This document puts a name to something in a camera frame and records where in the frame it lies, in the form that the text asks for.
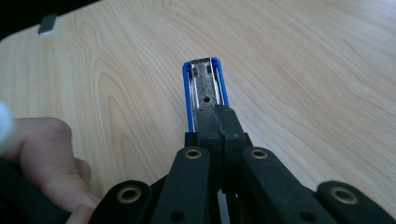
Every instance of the wooden table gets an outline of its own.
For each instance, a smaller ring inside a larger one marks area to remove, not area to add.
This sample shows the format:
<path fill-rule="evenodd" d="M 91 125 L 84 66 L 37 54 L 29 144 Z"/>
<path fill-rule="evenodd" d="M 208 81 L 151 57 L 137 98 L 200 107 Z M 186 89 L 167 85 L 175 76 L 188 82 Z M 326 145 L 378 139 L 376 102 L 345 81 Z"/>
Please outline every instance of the wooden table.
<path fill-rule="evenodd" d="M 0 99 L 74 132 L 103 196 L 166 175 L 188 130 L 181 66 L 217 56 L 255 146 L 307 187 L 342 180 L 396 217 L 396 2 L 101 1 L 0 43 Z"/>

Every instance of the finger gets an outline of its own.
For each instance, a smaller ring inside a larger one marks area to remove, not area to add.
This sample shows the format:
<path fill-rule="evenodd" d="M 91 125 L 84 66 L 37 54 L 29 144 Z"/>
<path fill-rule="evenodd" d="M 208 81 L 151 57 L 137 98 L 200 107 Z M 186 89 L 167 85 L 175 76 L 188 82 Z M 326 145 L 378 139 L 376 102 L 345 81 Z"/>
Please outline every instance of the finger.
<path fill-rule="evenodd" d="M 77 209 L 72 213 L 66 224 L 87 224 L 93 213 L 93 208 L 80 204 Z"/>
<path fill-rule="evenodd" d="M 19 141 L 4 154 L 18 161 L 32 184 L 61 208 L 73 211 L 84 203 L 95 207 L 98 199 L 78 173 L 70 127 L 58 119 L 17 119 Z"/>
<path fill-rule="evenodd" d="M 88 188 L 91 188 L 91 167 L 90 165 L 82 159 L 75 158 L 76 161 L 76 168 L 78 171 L 79 176 L 84 180 L 85 184 Z"/>

